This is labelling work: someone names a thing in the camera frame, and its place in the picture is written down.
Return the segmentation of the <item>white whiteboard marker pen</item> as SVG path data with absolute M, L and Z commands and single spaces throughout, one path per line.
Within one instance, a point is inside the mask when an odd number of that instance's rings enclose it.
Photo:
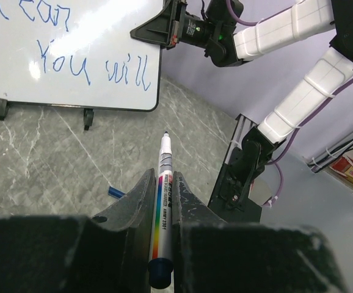
M 149 285 L 165 289 L 171 284 L 172 259 L 172 146 L 168 132 L 161 139 L 158 176 L 148 259 Z

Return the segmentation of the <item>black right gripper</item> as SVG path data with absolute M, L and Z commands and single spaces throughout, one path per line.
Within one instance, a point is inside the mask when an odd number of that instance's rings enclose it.
M 174 48 L 179 42 L 205 49 L 212 29 L 205 2 L 201 1 L 201 17 L 186 9 L 187 1 L 166 1 L 156 16 L 131 30 L 130 37 L 166 49 Z

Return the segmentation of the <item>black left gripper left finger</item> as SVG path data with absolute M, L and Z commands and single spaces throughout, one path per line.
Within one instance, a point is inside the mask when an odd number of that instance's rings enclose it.
M 0 217 L 0 292 L 149 292 L 155 172 L 93 217 Z

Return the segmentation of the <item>white whiteboard black frame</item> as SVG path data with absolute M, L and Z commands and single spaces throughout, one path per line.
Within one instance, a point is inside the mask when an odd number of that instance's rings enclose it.
M 0 99 L 150 112 L 161 50 L 130 32 L 162 1 L 0 0 Z

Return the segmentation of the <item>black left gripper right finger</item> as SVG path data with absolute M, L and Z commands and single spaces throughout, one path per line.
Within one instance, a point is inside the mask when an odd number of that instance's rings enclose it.
M 227 223 L 173 174 L 175 292 L 343 292 L 327 238 L 311 226 Z

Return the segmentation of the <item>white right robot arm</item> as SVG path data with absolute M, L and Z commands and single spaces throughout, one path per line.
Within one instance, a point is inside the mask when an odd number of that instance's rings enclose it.
M 183 45 L 167 68 L 227 112 L 261 115 L 242 141 L 231 175 L 245 190 L 273 152 L 353 80 L 353 1 L 295 1 L 245 22 L 240 1 L 210 1 L 200 16 L 167 1 L 134 28 L 133 39 Z

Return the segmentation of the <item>blue marker cap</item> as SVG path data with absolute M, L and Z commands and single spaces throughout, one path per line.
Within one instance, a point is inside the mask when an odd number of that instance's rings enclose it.
M 110 186 L 107 194 L 113 198 L 120 199 L 122 196 L 124 196 L 125 193 Z

